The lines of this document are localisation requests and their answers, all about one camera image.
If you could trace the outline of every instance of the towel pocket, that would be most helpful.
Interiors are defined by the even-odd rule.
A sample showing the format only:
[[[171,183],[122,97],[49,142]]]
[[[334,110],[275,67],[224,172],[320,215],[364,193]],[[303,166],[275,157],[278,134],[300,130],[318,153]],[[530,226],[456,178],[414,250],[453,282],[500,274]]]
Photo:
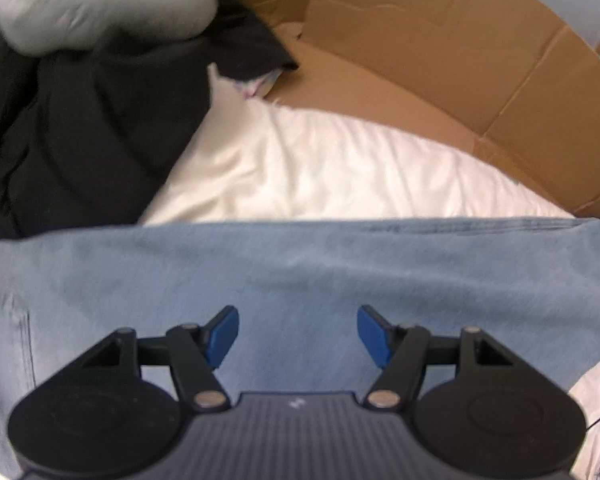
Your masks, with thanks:
[[[22,298],[0,292],[0,472],[10,473],[14,457],[7,439],[11,410],[35,387],[29,312]]]

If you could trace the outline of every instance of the white fabric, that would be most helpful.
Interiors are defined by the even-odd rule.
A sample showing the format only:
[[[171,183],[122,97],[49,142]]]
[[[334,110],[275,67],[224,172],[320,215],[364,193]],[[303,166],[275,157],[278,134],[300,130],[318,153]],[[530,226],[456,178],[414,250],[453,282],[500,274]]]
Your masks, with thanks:
[[[495,168],[354,118],[243,100],[213,105],[142,222],[570,215]]]
[[[600,417],[600,362],[589,370],[570,390],[585,414],[587,425]],[[587,432],[571,474],[578,480],[596,480],[600,471],[600,423]]]

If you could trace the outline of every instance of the blue object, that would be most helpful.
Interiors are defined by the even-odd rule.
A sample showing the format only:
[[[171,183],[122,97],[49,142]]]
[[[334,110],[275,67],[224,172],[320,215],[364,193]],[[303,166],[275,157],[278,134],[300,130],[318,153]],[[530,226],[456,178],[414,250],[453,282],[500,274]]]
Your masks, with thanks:
[[[240,315],[233,306],[228,306],[205,326],[209,330],[209,342],[206,345],[205,358],[209,365],[219,368],[238,337]]]
[[[94,341],[121,326],[165,333],[226,304],[240,336],[216,375],[234,400],[366,394],[378,368],[356,337],[362,304],[440,336],[480,326],[568,389],[600,361],[600,220],[226,222],[0,242],[0,473],[20,471],[11,409]],[[142,376],[173,391],[168,370]]]
[[[392,357],[388,331],[391,328],[384,318],[377,319],[368,307],[358,309],[358,336],[378,368],[387,366]]]

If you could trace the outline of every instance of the cardboard box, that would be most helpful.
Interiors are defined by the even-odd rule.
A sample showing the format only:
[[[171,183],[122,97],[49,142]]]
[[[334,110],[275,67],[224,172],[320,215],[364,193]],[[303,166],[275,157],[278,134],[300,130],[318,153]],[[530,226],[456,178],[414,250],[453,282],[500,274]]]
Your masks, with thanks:
[[[245,0],[302,64],[272,99],[473,153],[600,216],[600,59],[537,0]]]

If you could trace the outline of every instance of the gray pillow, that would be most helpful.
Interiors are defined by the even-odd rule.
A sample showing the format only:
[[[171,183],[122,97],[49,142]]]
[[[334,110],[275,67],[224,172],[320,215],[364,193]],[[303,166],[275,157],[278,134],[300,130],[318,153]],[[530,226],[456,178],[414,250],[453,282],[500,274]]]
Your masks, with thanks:
[[[19,53],[44,56],[89,50],[114,28],[144,40],[186,40],[217,10],[217,0],[0,0],[0,31]]]

